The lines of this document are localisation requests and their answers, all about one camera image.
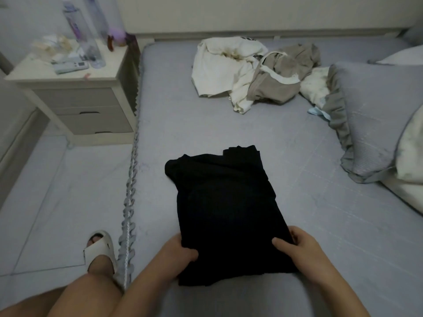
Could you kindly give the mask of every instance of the light blue fabric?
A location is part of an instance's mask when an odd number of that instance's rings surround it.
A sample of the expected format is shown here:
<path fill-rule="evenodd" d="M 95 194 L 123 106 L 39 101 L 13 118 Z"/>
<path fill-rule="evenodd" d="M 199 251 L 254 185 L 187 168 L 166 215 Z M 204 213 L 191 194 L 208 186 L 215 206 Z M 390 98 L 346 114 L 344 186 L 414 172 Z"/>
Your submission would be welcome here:
<path fill-rule="evenodd" d="M 310 114 L 314 114 L 315 116 L 323 116 L 326 120 L 330 121 L 330 115 L 320 110 L 318 107 L 310 108 L 307 112 Z"/>

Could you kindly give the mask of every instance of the floor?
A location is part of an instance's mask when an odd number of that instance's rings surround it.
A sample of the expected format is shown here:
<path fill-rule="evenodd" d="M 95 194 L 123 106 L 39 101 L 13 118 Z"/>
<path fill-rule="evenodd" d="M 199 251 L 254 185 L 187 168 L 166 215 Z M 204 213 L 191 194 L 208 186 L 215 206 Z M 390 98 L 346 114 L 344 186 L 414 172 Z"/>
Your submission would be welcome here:
<path fill-rule="evenodd" d="M 131 148 L 71 147 L 48 125 L 0 210 L 0 310 L 84 274 L 91 232 L 118 240 Z"/>

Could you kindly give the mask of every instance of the drawer handle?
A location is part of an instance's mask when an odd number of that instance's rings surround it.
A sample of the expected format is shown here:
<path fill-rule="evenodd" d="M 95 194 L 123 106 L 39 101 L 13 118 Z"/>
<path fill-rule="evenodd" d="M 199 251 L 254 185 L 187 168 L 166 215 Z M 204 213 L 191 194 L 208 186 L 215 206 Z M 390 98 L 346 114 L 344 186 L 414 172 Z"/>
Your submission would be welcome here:
<path fill-rule="evenodd" d="M 83 112 L 80 112 L 80 114 L 88 114 L 88 113 L 100 113 L 100 112 L 98 112 L 98 111 L 83 111 Z"/>

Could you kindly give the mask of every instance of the white nightstand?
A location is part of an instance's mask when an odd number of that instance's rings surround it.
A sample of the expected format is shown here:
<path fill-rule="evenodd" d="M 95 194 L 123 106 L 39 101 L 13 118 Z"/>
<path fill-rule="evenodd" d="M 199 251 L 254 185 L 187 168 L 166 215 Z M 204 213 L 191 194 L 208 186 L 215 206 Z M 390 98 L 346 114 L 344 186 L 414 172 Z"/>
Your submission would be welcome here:
<path fill-rule="evenodd" d="M 137 69 L 128 47 L 110 52 L 97 43 L 106 61 L 101 69 L 56 75 L 51 65 L 28 56 L 5 79 L 15 82 L 73 144 L 132 143 Z"/>

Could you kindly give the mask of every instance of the headboard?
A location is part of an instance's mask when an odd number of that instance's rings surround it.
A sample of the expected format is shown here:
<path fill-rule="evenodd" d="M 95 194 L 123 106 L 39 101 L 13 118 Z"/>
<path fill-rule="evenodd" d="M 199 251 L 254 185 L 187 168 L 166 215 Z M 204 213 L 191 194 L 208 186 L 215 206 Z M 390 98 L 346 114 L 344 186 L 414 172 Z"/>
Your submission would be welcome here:
<path fill-rule="evenodd" d="M 423 0 L 117 0 L 129 33 L 318 31 L 412 26 Z"/>

